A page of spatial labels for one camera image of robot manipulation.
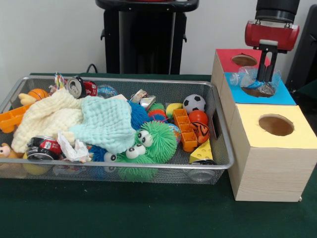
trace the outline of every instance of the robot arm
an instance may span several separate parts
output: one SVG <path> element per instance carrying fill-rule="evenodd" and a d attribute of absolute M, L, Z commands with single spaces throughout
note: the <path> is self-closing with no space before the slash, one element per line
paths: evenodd
<path fill-rule="evenodd" d="M 246 26 L 245 42 L 261 50 L 257 75 L 260 82 L 272 81 L 278 53 L 293 50 L 299 34 L 299 26 L 293 25 L 300 0 L 258 0 L 255 20 Z M 268 52 L 272 53 L 271 64 L 264 64 Z"/>

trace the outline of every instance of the black cable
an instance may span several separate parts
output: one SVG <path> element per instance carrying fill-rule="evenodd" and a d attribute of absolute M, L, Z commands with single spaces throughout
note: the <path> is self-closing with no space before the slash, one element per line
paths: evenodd
<path fill-rule="evenodd" d="M 91 64 L 88 66 L 88 69 L 86 70 L 86 73 L 89 73 L 89 70 L 90 70 L 91 67 L 93 67 L 93 68 L 95 69 L 95 73 L 98 73 L 97 67 L 96 67 L 93 63 L 91 63 Z"/>

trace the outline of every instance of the orange toy block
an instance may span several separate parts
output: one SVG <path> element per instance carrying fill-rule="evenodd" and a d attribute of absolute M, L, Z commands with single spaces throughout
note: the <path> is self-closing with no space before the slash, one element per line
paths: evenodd
<path fill-rule="evenodd" d="M 183 150 L 192 152 L 198 146 L 198 140 L 194 130 L 190 127 L 190 121 L 185 109 L 175 109 L 173 111 L 175 125 L 180 129 Z"/>
<path fill-rule="evenodd" d="M 23 116 L 30 106 L 31 104 L 0 114 L 0 129 L 3 133 L 13 132 L 15 126 L 19 126 L 22 122 Z"/>

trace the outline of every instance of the metal basket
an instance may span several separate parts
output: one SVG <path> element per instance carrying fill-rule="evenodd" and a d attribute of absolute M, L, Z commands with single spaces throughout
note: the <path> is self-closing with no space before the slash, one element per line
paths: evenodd
<path fill-rule="evenodd" d="M 156 170 L 151 182 L 215 184 L 225 169 L 232 166 L 234 157 L 223 111 L 216 87 L 200 81 L 167 81 L 116 78 L 83 78 L 97 85 L 108 84 L 119 93 L 130 97 L 140 88 L 156 95 L 162 104 L 181 102 L 191 94 L 202 95 L 207 103 L 206 113 L 214 123 L 216 136 L 211 134 L 210 142 L 213 159 L 217 165 L 189 165 L 190 153 L 182 150 L 181 143 L 173 158 L 166 164 L 132 164 L 111 162 L 88 162 L 85 164 L 66 161 L 29 161 L 23 159 L 0 159 L 0 178 L 55 179 L 55 180 L 93 180 L 124 181 L 118 173 L 119 168 L 138 168 Z M 49 90 L 53 84 L 52 76 L 28 76 L 20 79 L 0 106 L 0 113 L 20 107 L 19 93 L 28 93 L 34 88 Z M 13 133 L 0 133 L 0 142 L 11 144 Z"/>

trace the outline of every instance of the white wall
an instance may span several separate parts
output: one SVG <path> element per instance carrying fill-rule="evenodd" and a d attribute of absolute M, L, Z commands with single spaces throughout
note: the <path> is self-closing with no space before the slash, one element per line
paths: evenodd
<path fill-rule="evenodd" d="M 301 0 L 296 23 L 303 26 L 316 0 Z M 181 73 L 211 74 L 216 48 L 245 48 L 244 28 L 256 0 L 201 0 L 187 14 Z M 30 72 L 83 72 L 95 63 L 105 72 L 100 41 L 103 10 L 94 0 L 0 0 L 0 101 Z M 279 55 L 286 78 L 295 51 Z"/>

